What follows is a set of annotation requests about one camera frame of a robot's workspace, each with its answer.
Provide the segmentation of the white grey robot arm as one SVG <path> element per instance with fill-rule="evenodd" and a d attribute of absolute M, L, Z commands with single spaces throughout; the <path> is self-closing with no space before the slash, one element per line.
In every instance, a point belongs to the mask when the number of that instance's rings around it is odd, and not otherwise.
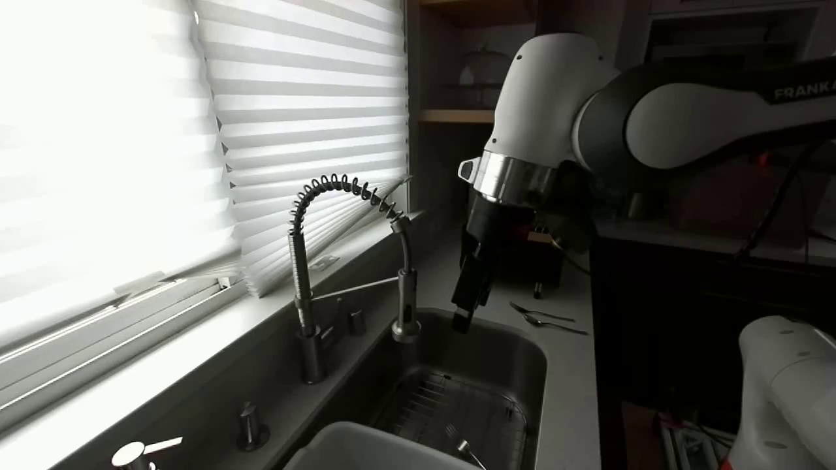
<path fill-rule="evenodd" d="M 540 226 L 590 248 L 594 188 L 645 188 L 756 148 L 823 140 L 836 128 L 836 59 L 756 70 L 706 62 L 615 67 L 585 33 L 539 33 L 512 54 L 470 186 L 453 325 L 486 306 L 516 238 Z"/>

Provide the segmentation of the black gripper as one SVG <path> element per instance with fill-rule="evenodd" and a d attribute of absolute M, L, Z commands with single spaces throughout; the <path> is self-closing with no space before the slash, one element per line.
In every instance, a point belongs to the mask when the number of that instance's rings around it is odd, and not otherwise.
<path fill-rule="evenodd" d="M 470 194 L 459 241 L 459 280 L 453 293 L 458 306 L 453 314 L 456 332 L 467 333 L 475 310 L 488 299 L 503 251 L 516 241 L 521 216 L 522 211 L 516 207 L 495 204 L 478 191 Z"/>

